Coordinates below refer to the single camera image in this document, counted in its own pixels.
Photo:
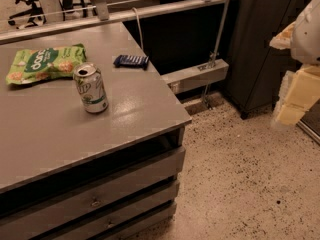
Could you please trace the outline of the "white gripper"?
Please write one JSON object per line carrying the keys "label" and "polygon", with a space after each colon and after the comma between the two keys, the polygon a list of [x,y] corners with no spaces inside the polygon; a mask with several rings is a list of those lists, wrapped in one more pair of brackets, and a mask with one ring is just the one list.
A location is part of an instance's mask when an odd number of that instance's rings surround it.
{"label": "white gripper", "polygon": [[311,0],[295,23],[273,37],[269,45],[279,50],[291,47],[293,59],[313,64],[287,71],[281,82],[274,122],[293,126],[320,99],[320,67],[315,66],[320,64],[320,0]]}

